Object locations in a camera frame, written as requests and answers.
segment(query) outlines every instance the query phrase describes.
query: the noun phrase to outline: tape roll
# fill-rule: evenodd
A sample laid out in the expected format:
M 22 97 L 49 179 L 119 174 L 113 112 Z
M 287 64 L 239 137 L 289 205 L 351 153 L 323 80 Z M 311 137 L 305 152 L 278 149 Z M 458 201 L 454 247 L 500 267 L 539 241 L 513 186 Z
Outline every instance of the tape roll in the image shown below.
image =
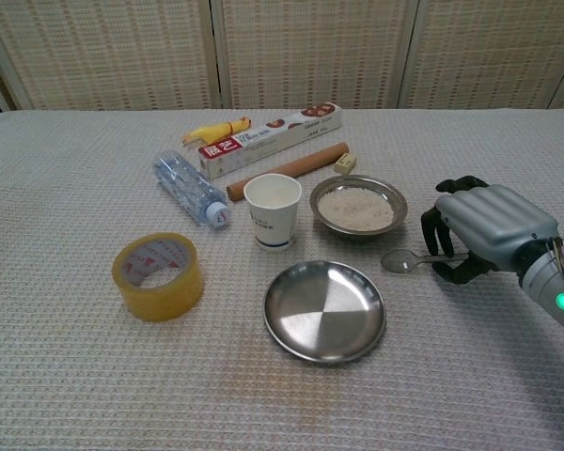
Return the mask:
M 142 281 L 162 268 L 180 268 L 171 282 L 141 288 Z M 177 233 L 155 233 L 127 245 L 113 262 L 113 281 L 128 309 L 145 321 L 165 321 L 190 310 L 203 292 L 196 249 Z

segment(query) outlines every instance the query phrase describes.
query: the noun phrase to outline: white paper cup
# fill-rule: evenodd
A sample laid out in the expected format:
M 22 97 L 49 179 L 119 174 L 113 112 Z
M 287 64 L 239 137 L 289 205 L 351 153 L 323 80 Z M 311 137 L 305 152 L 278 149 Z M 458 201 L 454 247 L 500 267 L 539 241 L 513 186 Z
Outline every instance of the white paper cup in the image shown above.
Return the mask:
M 244 185 L 260 247 L 281 251 L 292 244 L 302 193 L 301 183 L 281 174 L 264 174 Z

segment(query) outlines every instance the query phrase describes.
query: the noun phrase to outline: small beige block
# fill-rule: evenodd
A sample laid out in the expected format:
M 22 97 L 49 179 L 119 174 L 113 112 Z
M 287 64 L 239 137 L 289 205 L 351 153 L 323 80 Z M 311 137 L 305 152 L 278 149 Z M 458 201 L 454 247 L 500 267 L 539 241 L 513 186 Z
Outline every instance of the small beige block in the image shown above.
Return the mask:
M 347 175 L 357 164 L 357 157 L 352 153 L 343 153 L 343 155 L 335 163 L 335 171 Z

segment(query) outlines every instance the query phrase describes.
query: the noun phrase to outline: white tablecloth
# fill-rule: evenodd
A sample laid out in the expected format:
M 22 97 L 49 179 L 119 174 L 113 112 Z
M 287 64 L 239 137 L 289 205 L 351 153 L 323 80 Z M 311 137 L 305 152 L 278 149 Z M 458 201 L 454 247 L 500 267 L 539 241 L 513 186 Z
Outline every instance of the white tablecloth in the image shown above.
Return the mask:
M 395 247 L 425 253 L 419 217 L 434 185 L 474 174 L 554 215 L 564 237 L 564 110 L 345 111 L 343 127 L 217 179 L 220 188 L 346 141 L 354 173 L 409 204 L 402 229 L 369 243 L 314 223 L 301 177 L 296 243 L 254 243 L 246 202 L 230 227 L 196 225 L 150 162 L 181 136 L 288 111 L 17 112 L 0 115 L 0 449 L 564 450 L 564 329 L 514 274 L 467 286 L 431 268 L 383 272 Z M 123 246 L 175 231 L 196 245 L 205 291 L 185 316 L 132 316 L 111 279 Z M 384 296 L 369 355 L 322 367 L 279 348 L 262 297 L 307 259 L 364 272 Z

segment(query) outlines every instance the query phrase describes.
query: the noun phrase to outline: metal spoon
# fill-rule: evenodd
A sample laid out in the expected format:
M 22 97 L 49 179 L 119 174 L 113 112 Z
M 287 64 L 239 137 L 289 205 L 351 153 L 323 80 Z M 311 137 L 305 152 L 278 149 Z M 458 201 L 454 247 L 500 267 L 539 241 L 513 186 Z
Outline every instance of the metal spoon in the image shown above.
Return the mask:
M 391 272 L 411 272 L 420 263 L 432 263 L 434 261 L 460 261 L 466 260 L 468 254 L 456 254 L 448 256 L 417 256 L 409 249 L 394 249 L 384 254 L 380 262 L 387 271 Z

